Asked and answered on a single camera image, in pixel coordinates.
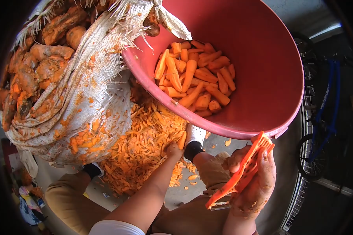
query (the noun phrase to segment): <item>finger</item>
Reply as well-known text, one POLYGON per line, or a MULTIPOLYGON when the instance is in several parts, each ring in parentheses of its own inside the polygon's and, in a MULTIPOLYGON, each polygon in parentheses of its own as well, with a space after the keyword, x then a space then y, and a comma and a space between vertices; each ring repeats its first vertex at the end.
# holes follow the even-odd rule
POLYGON ((276 167, 274 162, 268 160, 270 154, 266 148, 261 148, 257 157, 257 168, 259 174, 259 186, 262 191, 272 193, 276 182, 276 167))
POLYGON ((237 149, 233 152, 231 157, 228 158, 228 169, 230 172, 235 173, 240 168, 240 163, 242 159, 245 157, 246 153, 248 153, 251 145, 246 145, 244 148, 237 149))

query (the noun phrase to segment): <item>leg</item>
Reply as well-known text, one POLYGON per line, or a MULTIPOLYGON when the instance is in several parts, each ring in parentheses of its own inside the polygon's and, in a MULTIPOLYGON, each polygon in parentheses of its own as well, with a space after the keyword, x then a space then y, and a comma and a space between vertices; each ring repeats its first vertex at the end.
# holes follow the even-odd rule
POLYGON ((83 195, 91 178, 99 174, 91 165, 85 165, 79 173, 63 175, 48 186, 45 194, 48 206, 57 217, 82 235, 89 234, 93 225, 110 213, 83 195))

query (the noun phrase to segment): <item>human hand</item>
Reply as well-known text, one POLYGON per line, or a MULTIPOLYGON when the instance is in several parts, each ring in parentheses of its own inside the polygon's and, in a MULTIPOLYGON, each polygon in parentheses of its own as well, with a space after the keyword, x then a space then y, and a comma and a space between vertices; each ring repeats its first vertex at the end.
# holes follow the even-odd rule
MULTIPOLYGON (((237 172, 240 168, 241 160, 250 148, 251 146, 247 145, 244 148, 235 150, 231 157, 224 161, 222 167, 231 173, 237 172)), ((235 217, 244 219, 256 218, 272 195, 276 182, 273 151, 267 154, 266 149, 261 148, 255 157, 257 157, 258 172, 240 195, 233 193, 231 197, 230 203, 232 206, 230 213, 235 217)))

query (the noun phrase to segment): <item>peeled carrot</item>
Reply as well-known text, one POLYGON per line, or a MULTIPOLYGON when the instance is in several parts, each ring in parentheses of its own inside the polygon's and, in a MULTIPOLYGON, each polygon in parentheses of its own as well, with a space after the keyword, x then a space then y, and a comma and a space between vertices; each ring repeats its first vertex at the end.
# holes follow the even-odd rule
POLYGON ((220 91, 226 94, 229 91, 229 86, 227 85, 227 82, 219 72, 217 73, 217 77, 218 77, 218 87, 220 88, 220 91))
POLYGON ((188 51, 187 49, 182 49, 182 52, 180 53, 180 59, 183 60, 184 62, 188 62, 188 51))
POLYGON ((188 53, 188 60, 195 60, 196 62, 199 61, 199 54, 197 52, 190 52, 188 53))
POLYGON ((156 79, 161 79, 163 73, 165 72, 166 69, 166 63, 165 60, 169 56, 169 49, 166 49, 165 52, 162 54, 162 57, 158 61, 157 67, 154 72, 154 77, 156 79))
POLYGON ((190 87, 193 75, 195 74, 195 71, 196 71, 197 67, 198 67, 198 63, 195 60, 190 59, 187 62, 187 65, 186 65, 186 77, 185 77, 184 82, 183 82, 182 92, 186 92, 188 90, 188 88, 190 87))
POLYGON ((171 49, 173 50, 174 54, 181 53, 182 49, 180 48, 181 44, 179 42, 173 42, 171 44, 171 49))
POLYGON ((208 65, 209 62, 218 59, 222 55, 222 51, 217 51, 215 53, 209 54, 198 61, 199 68, 205 67, 208 65))
POLYGON ((199 49, 204 49, 204 44, 196 41, 196 40, 192 40, 191 41, 191 44, 194 45, 196 48, 199 48, 199 49))
POLYGON ((222 92, 220 92, 217 88, 213 87, 213 86, 207 86, 205 88, 212 96, 214 96, 218 102, 220 104, 222 104, 223 106, 226 106, 227 104, 229 104, 230 99, 225 96, 224 94, 222 94, 222 92))
POLYGON ((204 86, 203 83, 200 83, 191 94, 183 97, 179 101, 179 104, 181 104, 184 107, 188 107, 188 106, 192 105, 193 102, 195 101, 196 97, 200 94, 203 86, 204 86))
POLYGON ((212 44, 207 42, 204 45, 204 53, 212 54, 212 53, 215 53, 215 52, 216 52, 216 50, 213 48, 212 44))
POLYGON ((175 66, 178 72, 184 73, 186 71, 186 62, 180 61, 179 59, 174 58, 175 66))
POLYGON ((177 143, 179 149, 183 149, 184 143, 186 142, 186 137, 187 137, 187 132, 183 131, 183 135, 180 137, 180 139, 178 140, 178 143, 177 143))
POLYGON ((212 112, 208 109, 204 110, 204 111, 197 111, 195 113, 201 117, 208 117, 208 116, 212 115, 212 112))
POLYGON ((197 87, 199 85, 199 83, 202 82, 203 86, 206 88, 207 86, 212 86, 215 88, 218 88, 218 85, 212 82, 206 82, 197 78, 192 78, 191 80, 191 86, 192 87, 197 87))
POLYGON ((206 110, 208 108, 209 102, 210 102, 210 94, 200 96, 196 100, 196 110, 199 110, 199 111, 206 110))
POLYGON ((230 64, 229 67, 227 67, 229 69, 231 78, 234 79, 235 78, 235 69, 234 69, 234 64, 230 64))
POLYGON ((165 87, 165 93, 166 93, 166 95, 168 95, 168 96, 170 96, 172 98, 173 97, 181 98, 181 97, 185 97, 187 95, 187 93, 178 92, 173 87, 165 87))
POLYGON ((204 51, 204 49, 198 49, 198 48, 192 48, 192 49, 188 49, 188 52, 189 53, 192 53, 192 52, 203 52, 204 51))
POLYGON ((229 70, 226 67, 223 67, 220 69, 220 72, 224 77, 225 81, 227 82, 227 85, 229 86, 230 90, 235 91, 235 84, 233 82, 233 79, 231 78, 229 70))
POLYGON ((217 101, 215 101, 215 100, 212 100, 209 103, 208 108, 214 114, 221 110, 220 104, 217 101))
POLYGON ((197 70, 195 70, 195 77, 211 83, 216 83, 218 81, 218 78, 216 78, 216 76, 214 76, 210 72, 209 73, 205 72, 201 68, 198 68, 197 70))
POLYGON ((209 69, 222 68, 228 65, 230 65, 230 59, 226 56, 220 56, 218 59, 208 62, 209 69))
POLYGON ((179 74, 178 74, 177 68, 175 67, 174 58, 167 57, 166 65, 167 65, 168 74, 170 76, 170 82, 173 84, 173 87, 179 92, 182 91, 182 84, 179 80, 179 74))
POLYGON ((191 49, 191 44, 190 42, 183 42, 180 44, 180 48, 183 49, 191 49))

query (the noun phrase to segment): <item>vegetable peeler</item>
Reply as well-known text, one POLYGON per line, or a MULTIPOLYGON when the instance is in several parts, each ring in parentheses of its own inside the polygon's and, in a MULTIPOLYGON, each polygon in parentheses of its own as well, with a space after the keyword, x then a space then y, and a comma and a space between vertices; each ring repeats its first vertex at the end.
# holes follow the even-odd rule
POLYGON ((215 211, 230 207, 230 202, 217 201, 229 193, 236 192, 237 194, 240 194, 257 172, 256 156, 258 151, 265 147, 269 154, 275 146, 269 137, 264 134, 264 131, 260 131, 259 135, 252 137, 251 142, 253 145, 240 162, 239 170, 234 173, 231 179, 221 189, 217 190, 211 196, 205 205, 207 209, 215 211))

